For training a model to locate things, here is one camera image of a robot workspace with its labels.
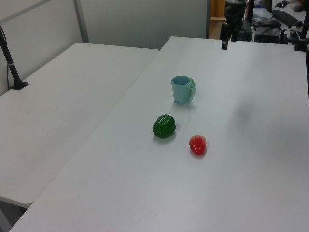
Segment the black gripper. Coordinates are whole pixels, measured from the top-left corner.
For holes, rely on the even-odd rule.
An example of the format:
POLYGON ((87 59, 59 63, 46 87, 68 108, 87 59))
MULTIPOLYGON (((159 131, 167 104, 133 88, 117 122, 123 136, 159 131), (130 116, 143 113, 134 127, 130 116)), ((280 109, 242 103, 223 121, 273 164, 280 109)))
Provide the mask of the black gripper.
POLYGON ((224 16, 226 23, 221 27, 222 50, 227 50, 229 41, 229 24, 231 26, 231 41, 236 42, 239 33, 239 24, 244 16, 243 0, 225 0, 224 16))

